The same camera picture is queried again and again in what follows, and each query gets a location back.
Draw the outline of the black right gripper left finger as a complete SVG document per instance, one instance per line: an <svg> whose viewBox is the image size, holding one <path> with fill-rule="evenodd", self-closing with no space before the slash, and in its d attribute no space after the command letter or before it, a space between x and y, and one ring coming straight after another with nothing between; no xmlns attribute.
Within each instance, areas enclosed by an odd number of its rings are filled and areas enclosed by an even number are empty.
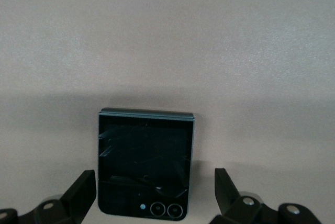
<svg viewBox="0 0 335 224"><path fill-rule="evenodd" d="M85 170L60 199L46 200L19 216L0 209L0 224L81 224L96 198L95 171Z"/></svg>

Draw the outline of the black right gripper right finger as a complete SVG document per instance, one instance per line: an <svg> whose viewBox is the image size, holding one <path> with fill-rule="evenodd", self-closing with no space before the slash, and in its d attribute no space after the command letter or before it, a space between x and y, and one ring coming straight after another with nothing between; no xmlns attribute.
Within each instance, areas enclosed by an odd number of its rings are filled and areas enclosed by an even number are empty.
<svg viewBox="0 0 335 224"><path fill-rule="evenodd" d="M215 169L215 197L221 214L210 224L321 224L305 206L284 203L274 210L252 196L242 196L226 169Z"/></svg>

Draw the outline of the black flip phone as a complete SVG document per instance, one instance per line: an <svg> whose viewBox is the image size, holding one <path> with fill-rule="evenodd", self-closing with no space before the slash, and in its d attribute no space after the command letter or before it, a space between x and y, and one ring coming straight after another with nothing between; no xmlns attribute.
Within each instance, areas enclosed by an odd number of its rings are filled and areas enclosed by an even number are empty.
<svg viewBox="0 0 335 224"><path fill-rule="evenodd" d="M180 221L188 212L192 113L104 108L98 206L109 215Z"/></svg>

